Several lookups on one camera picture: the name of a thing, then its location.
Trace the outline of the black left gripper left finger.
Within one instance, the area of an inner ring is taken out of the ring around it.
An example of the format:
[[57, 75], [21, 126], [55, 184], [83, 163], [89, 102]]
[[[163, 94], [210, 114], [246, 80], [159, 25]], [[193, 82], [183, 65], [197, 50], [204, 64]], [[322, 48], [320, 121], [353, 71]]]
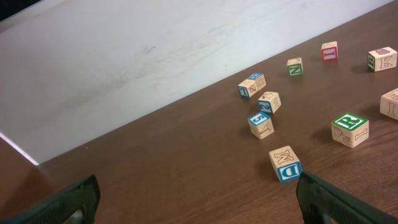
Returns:
[[97, 178], [89, 175], [1, 224], [93, 223], [100, 197]]

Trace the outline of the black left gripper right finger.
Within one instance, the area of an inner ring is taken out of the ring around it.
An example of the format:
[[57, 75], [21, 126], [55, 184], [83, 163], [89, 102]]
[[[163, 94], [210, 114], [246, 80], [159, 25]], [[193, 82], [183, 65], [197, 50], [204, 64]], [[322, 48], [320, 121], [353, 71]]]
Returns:
[[397, 224], [397, 218], [310, 172], [302, 172], [296, 196], [305, 224]]

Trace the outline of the wooden block blue D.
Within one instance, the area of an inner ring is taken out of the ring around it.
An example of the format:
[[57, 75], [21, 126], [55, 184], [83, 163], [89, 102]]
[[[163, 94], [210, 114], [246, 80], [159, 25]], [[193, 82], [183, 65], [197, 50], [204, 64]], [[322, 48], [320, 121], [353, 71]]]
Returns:
[[280, 182], [285, 183], [300, 177], [302, 166], [290, 146], [270, 151], [269, 157]]

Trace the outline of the plain wooden block I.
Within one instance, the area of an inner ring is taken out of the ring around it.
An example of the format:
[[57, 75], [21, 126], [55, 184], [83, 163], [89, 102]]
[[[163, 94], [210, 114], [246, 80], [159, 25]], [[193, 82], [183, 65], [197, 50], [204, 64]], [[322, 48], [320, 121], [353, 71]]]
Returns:
[[397, 119], [397, 100], [398, 100], [398, 89], [391, 90], [390, 92], [381, 96], [380, 101], [380, 113]]

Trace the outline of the wooden block green R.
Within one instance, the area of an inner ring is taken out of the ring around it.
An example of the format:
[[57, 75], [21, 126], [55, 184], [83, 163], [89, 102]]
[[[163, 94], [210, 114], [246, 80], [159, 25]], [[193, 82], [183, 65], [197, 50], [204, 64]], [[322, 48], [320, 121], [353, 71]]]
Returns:
[[331, 132], [335, 141], [354, 148], [369, 137], [369, 120], [353, 113], [343, 113], [331, 122]]

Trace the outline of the wooden block green B K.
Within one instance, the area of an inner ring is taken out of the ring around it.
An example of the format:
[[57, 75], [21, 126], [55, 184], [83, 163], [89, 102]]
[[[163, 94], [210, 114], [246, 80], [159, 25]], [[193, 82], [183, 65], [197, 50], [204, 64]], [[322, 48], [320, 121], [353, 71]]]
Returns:
[[373, 72], [395, 68], [397, 66], [397, 51], [390, 47], [368, 52], [368, 69]]

